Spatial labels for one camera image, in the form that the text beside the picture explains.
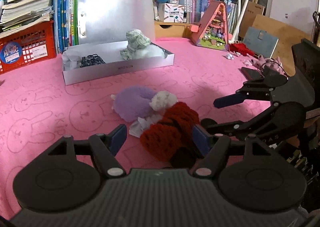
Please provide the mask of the red knitted item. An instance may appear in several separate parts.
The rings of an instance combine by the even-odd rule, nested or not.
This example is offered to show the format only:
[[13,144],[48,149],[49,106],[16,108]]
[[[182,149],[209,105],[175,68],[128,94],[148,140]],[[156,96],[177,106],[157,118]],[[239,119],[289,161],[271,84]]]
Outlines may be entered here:
[[180,148],[193,150],[192,131],[199,123],[195,110],[184,102],[177,102],[142,133],[140,143],[156,159],[168,162]]

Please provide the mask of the white cloth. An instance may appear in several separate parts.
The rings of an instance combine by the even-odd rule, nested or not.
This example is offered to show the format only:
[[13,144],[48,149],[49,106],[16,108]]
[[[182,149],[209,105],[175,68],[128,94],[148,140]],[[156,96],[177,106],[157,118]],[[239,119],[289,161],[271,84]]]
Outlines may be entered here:
[[142,133],[149,129],[151,125],[156,124],[163,117],[164,112],[178,102],[177,97],[168,91],[159,91],[149,103],[153,110],[152,115],[145,118],[137,118],[129,127],[131,136],[140,138]]

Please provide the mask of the dark blue floral pouch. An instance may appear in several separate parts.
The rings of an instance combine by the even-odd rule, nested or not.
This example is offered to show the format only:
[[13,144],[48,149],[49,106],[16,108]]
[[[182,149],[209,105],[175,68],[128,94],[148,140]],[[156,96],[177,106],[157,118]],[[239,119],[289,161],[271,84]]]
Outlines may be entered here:
[[80,67],[84,68],[84,67],[95,66],[100,64],[105,64],[103,59],[97,54],[91,54],[91,55],[82,57],[80,62]]

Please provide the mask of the green patterned cloth bundle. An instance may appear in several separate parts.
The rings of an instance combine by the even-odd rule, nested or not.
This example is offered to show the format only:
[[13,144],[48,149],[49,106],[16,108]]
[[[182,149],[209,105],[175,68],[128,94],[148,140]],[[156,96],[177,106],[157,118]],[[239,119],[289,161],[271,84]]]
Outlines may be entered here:
[[127,47],[120,51],[124,60],[134,59],[138,50],[144,49],[151,44],[151,40],[140,29],[132,29],[126,33]]

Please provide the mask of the pink plush toy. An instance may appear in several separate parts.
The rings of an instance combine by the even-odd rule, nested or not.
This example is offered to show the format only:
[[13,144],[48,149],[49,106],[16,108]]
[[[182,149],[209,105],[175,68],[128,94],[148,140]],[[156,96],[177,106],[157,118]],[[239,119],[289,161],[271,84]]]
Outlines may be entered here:
[[253,66],[257,68],[259,71],[266,71],[267,68],[278,72],[281,75],[287,76],[287,73],[283,69],[283,64],[279,57],[273,58],[265,58],[263,55],[258,55],[257,58],[251,58],[250,60],[246,60],[243,62],[245,66]]

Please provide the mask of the red fabric item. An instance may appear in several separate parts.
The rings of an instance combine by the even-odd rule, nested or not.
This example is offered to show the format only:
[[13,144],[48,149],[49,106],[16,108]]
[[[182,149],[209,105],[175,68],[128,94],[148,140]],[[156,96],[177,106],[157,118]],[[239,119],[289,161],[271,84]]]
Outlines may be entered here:
[[240,53],[243,56],[253,57],[255,55],[255,53],[242,42],[229,44],[229,50],[234,53]]

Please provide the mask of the blue grey board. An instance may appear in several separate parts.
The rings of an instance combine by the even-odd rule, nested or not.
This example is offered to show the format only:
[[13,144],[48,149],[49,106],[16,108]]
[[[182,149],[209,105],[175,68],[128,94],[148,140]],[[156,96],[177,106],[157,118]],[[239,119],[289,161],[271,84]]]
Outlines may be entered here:
[[264,58],[271,58],[278,44],[278,40],[276,36],[264,30],[249,27],[243,43],[257,55],[262,55]]

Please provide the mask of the pink cardboard toy house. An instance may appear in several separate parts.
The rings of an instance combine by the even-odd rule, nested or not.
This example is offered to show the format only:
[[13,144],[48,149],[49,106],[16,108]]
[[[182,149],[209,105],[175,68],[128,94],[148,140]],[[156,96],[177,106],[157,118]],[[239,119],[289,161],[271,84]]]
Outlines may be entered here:
[[229,50],[226,4],[212,1],[197,25],[190,26],[194,45],[221,51]]

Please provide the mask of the pink bunny blanket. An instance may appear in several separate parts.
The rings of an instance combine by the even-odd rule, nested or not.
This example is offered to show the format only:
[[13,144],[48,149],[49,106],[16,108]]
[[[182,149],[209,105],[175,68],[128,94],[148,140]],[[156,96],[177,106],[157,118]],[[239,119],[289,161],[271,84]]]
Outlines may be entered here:
[[133,85],[167,90],[219,123],[247,121],[268,102],[245,101],[216,109],[213,101],[242,86],[243,57],[201,48],[185,38],[161,38],[157,44],[175,55],[172,66],[131,72],[67,86],[60,56],[1,75],[1,215],[20,209],[12,190],[16,174],[63,135],[77,140],[109,133],[122,123],[111,95]]

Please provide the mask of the white storage box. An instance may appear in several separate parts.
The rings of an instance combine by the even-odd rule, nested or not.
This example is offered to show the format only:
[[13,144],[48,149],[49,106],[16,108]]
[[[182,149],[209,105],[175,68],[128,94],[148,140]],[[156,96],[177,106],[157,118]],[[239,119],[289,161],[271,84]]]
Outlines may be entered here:
[[[172,66],[175,55],[161,48],[164,56],[124,60],[120,51],[127,47],[127,41],[106,44],[83,44],[71,46],[62,54],[62,73],[65,85],[72,85],[103,77],[126,74],[142,70]],[[80,67],[83,57],[97,54],[102,64]]]

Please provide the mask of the wooden drawer shelf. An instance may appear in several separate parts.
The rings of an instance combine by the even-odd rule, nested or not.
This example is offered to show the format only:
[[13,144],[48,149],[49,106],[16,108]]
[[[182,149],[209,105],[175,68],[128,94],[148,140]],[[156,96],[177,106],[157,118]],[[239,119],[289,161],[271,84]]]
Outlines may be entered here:
[[189,38],[191,24],[154,21],[155,38]]

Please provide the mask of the white printed stationery box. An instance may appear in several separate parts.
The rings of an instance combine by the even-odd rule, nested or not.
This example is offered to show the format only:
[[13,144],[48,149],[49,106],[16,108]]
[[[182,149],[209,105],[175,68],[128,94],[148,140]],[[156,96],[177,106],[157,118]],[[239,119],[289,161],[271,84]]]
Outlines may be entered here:
[[184,5],[160,3],[158,5],[158,16],[160,22],[183,23]]

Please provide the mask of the red plastic crate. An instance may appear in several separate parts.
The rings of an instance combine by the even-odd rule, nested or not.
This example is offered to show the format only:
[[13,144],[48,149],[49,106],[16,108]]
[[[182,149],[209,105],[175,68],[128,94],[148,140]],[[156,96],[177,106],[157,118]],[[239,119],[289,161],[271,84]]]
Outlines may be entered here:
[[1,74],[55,57],[52,21],[1,38]]

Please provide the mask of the upright blue green books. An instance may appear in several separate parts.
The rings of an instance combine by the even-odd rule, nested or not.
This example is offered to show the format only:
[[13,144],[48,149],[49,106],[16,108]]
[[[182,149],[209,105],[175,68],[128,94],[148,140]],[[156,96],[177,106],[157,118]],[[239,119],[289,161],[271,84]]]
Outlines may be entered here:
[[53,0],[54,40],[56,53],[79,44],[78,1]]

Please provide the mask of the stack of paper books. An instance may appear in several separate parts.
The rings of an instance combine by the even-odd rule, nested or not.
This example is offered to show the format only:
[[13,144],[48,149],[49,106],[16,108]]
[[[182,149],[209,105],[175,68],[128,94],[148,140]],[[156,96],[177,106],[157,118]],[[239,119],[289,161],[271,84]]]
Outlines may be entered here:
[[52,19],[53,0],[4,0],[1,38]]

